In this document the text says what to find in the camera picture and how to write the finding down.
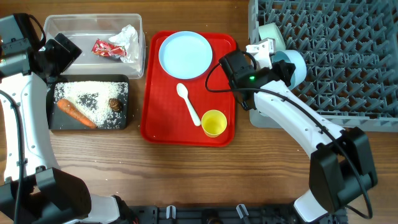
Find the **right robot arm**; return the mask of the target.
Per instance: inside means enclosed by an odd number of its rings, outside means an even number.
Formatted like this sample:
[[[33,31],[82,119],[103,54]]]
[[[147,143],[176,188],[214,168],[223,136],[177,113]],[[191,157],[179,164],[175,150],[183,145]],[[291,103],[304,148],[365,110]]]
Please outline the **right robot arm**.
[[[332,123],[292,93],[307,75],[299,52],[278,51],[265,67],[256,59],[248,63],[249,56],[234,50],[219,64],[241,106],[273,119],[310,158],[309,189],[293,203],[296,214],[310,223],[363,196],[368,214],[362,217],[371,219],[368,190],[377,185],[377,174],[367,135]]]

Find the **yellow plastic cup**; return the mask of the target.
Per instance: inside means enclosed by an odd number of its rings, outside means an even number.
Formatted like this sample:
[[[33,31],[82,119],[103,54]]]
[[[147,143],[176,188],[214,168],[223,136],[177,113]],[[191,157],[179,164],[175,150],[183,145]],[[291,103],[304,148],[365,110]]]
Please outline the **yellow plastic cup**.
[[[228,125],[226,116],[218,110],[209,110],[201,118],[201,126],[204,133],[210,138],[216,138],[222,134]]]

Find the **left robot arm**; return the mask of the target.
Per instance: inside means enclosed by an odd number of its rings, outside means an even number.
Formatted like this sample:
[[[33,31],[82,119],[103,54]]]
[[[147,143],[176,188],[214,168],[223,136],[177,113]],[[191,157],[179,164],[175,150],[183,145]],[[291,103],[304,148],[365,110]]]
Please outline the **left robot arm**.
[[[63,34],[47,39],[26,13],[1,19],[1,105],[7,162],[1,211],[14,223],[138,223],[120,197],[89,193],[62,171],[47,121],[47,86],[81,54]]]

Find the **red snack wrapper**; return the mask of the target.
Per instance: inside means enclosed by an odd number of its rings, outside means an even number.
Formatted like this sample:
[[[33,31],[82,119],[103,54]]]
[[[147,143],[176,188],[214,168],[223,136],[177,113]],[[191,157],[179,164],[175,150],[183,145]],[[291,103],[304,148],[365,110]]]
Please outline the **red snack wrapper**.
[[[114,59],[119,59],[121,57],[126,56],[126,50],[124,47],[113,45],[99,39],[97,39],[96,42],[94,43],[91,52],[101,57],[114,58]]]

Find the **orange carrot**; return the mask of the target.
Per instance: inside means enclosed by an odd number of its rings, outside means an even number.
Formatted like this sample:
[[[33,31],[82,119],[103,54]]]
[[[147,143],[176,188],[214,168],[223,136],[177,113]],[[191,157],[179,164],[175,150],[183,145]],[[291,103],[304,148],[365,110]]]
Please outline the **orange carrot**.
[[[97,128],[97,125],[82,114],[70,101],[66,99],[58,100],[57,106],[61,111],[79,121],[81,124],[84,124],[91,129]]]

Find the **white rice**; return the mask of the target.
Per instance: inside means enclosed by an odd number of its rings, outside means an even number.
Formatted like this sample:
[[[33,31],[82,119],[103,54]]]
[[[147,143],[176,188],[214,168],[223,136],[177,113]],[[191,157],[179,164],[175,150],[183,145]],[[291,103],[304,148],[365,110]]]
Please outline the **white rice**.
[[[122,129],[125,127],[126,121],[123,112],[126,109],[125,103],[127,103],[128,91],[129,84],[127,82],[64,82],[55,85],[54,103],[57,106],[58,100],[66,99],[70,101],[82,114],[97,125],[95,129]],[[115,112],[109,107],[108,101],[111,98],[117,98],[121,102],[122,111]]]

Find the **green bowl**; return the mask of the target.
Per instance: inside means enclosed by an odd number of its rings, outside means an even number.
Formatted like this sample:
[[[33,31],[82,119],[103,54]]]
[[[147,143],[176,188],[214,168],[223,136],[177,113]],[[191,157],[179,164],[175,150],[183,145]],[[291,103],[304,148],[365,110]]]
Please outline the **green bowl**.
[[[285,50],[285,40],[275,22],[259,26],[260,40],[274,39],[276,51]]]

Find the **light blue bowl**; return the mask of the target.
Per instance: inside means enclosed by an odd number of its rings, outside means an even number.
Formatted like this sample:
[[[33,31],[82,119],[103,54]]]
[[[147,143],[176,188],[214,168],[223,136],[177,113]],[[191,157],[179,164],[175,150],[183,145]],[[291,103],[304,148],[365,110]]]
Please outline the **light blue bowl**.
[[[290,79],[288,88],[293,90],[296,86],[301,84],[307,76],[307,66],[302,55],[296,50],[280,50],[277,51],[271,58],[271,62],[275,63],[284,60],[287,63],[295,65],[295,70]]]

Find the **brown mushroom piece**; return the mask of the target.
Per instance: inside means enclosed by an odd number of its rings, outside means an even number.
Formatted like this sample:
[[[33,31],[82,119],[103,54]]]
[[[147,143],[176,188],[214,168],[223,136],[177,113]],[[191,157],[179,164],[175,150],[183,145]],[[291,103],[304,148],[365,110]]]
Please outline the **brown mushroom piece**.
[[[109,107],[110,107],[113,111],[115,111],[115,112],[120,112],[120,111],[122,111],[123,106],[122,106],[121,102],[120,102],[117,98],[111,98],[111,99],[109,99],[108,104],[109,104]]]

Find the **white napkin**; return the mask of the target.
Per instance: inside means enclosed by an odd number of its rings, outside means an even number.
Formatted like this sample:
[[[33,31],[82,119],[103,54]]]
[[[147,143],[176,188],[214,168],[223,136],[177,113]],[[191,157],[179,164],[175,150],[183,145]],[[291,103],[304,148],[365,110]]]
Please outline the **white napkin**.
[[[127,25],[121,32],[108,39],[112,44],[122,47],[124,53],[120,56],[123,63],[136,63],[139,59],[139,35],[132,25]]]

